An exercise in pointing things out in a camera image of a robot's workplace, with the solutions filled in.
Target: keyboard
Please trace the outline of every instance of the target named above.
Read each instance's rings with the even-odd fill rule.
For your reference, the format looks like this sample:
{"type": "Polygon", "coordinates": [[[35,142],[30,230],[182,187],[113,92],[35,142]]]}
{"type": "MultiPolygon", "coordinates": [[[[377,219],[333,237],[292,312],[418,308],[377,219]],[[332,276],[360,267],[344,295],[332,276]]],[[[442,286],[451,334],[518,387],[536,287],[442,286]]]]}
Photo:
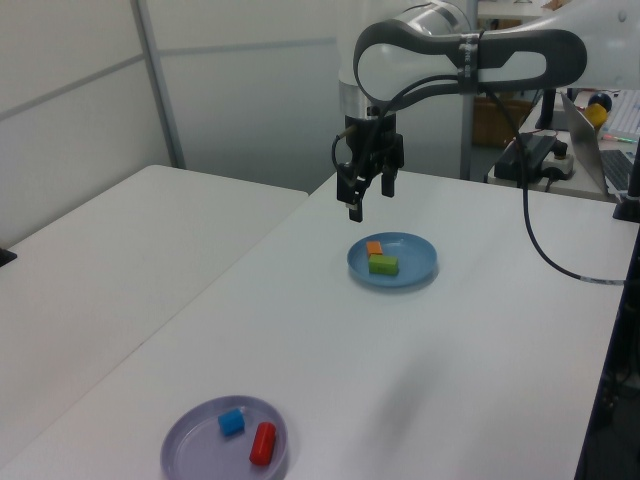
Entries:
{"type": "Polygon", "coordinates": [[[622,90],[613,98],[613,107],[602,133],[638,141],[640,139],[640,91],[622,90]]]}
{"type": "Polygon", "coordinates": [[[616,190],[624,191],[629,186],[632,164],[621,150],[600,150],[604,176],[616,190]]]}

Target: plate rim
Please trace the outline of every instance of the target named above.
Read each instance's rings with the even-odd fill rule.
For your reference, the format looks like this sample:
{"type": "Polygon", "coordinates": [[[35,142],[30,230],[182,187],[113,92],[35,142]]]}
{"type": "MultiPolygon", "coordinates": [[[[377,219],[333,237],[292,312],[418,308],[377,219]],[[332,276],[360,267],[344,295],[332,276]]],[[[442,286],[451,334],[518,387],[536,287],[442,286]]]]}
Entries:
{"type": "Polygon", "coordinates": [[[410,287],[412,285],[418,285],[421,284],[423,282],[426,282],[431,275],[433,275],[433,272],[436,271],[437,269],[437,265],[438,265],[438,252],[436,250],[436,247],[430,242],[428,241],[426,238],[421,237],[419,235],[413,234],[413,233],[407,233],[407,232],[399,232],[399,231],[386,231],[386,232],[378,232],[378,233],[373,233],[371,235],[367,235],[366,237],[361,238],[360,240],[357,240],[353,245],[351,245],[351,247],[349,248],[349,251],[347,252],[347,265],[349,266],[349,271],[361,282],[366,283],[367,285],[370,286],[374,286],[374,287],[378,287],[378,288],[402,288],[402,287],[410,287]],[[354,268],[354,266],[352,265],[352,262],[350,261],[352,256],[355,256],[355,249],[358,245],[360,244],[366,244],[367,241],[371,240],[371,239],[376,239],[379,238],[380,236],[393,236],[396,235],[398,237],[401,238],[412,238],[417,240],[420,243],[425,244],[425,246],[433,251],[433,267],[431,268],[430,271],[428,271],[427,273],[425,273],[424,276],[419,277],[418,279],[415,280],[411,280],[409,282],[402,282],[402,283],[392,283],[392,284],[382,284],[382,283],[377,283],[377,282],[372,282],[371,279],[367,276],[365,276],[363,273],[359,272],[358,270],[356,270],[354,268]]]}
{"type": "Polygon", "coordinates": [[[243,399],[246,399],[246,401],[248,403],[258,403],[258,404],[264,404],[266,405],[268,408],[270,408],[271,410],[273,410],[273,412],[275,412],[275,414],[279,417],[278,420],[280,421],[280,423],[282,424],[282,429],[283,433],[281,435],[281,438],[284,438],[284,447],[283,447],[283,451],[282,451],[282,455],[281,457],[278,459],[278,461],[276,463],[272,463],[271,466],[272,468],[272,473],[267,476],[264,477],[264,480],[270,480],[271,478],[274,477],[274,475],[277,475],[280,472],[280,469],[283,465],[283,463],[286,460],[287,457],[287,453],[289,450],[289,434],[288,434],[288,429],[287,429],[287,424],[284,421],[284,417],[282,416],[282,414],[273,406],[271,405],[269,402],[258,398],[258,397],[254,397],[252,395],[223,395],[221,397],[215,397],[212,398],[210,400],[207,400],[205,402],[202,402],[196,406],[194,406],[193,408],[190,408],[187,412],[183,413],[180,418],[178,418],[175,422],[173,422],[173,424],[171,425],[171,428],[169,428],[169,430],[167,431],[164,440],[162,441],[162,447],[160,448],[160,466],[162,467],[162,473],[164,474],[165,478],[167,478],[168,480],[182,480],[180,479],[174,472],[169,472],[167,471],[166,468],[166,463],[169,462],[165,462],[165,458],[169,457],[169,455],[165,455],[165,451],[168,450],[169,444],[168,444],[168,440],[171,437],[172,432],[179,427],[188,417],[189,415],[199,409],[199,408],[203,408],[205,407],[205,405],[209,405],[211,403],[214,402],[220,402],[220,401],[224,401],[224,400],[235,400],[235,403],[239,403],[241,401],[243,401],[243,399]]]}

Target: orange block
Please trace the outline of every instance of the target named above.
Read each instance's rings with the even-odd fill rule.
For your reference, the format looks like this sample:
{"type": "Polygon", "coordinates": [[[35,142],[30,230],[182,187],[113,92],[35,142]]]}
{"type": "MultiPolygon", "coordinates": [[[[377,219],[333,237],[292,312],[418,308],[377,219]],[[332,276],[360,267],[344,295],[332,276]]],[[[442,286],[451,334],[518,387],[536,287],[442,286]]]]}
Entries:
{"type": "Polygon", "coordinates": [[[371,255],[382,255],[382,245],[380,242],[367,242],[367,258],[371,255]]]}

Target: white wall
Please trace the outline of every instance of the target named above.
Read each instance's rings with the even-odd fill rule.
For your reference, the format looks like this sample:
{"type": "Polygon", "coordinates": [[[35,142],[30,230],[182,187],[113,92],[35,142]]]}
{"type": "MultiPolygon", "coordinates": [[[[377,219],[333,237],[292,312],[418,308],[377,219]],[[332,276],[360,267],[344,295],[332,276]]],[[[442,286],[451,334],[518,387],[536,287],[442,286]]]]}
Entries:
{"type": "Polygon", "coordinates": [[[129,0],[0,0],[0,246],[169,163],[129,0]]]}
{"type": "MultiPolygon", "coordinates": [[[[336,1],[141,2],[187,168],[307,192],[333,173],[336,1]]],[[[460,97],[400,113],[405,169],[458,177],[462,116],[460,97]]]]}

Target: cardboard box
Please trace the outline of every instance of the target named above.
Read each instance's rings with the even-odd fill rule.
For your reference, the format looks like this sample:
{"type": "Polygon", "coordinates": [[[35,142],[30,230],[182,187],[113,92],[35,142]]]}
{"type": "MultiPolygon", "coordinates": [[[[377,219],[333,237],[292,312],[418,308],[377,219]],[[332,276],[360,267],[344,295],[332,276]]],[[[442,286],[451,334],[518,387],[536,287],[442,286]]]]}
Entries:
{"type": "MultiPolygon", "coordinates": [[[[504,100],[507,111],[520,127],[529,115],[532,103],[525,100],[504,100]]],[[[498,107],[489,98],[476,97],[473,105],[473,144],[504,148],[513,138],[513,131],[498,107]]]]}

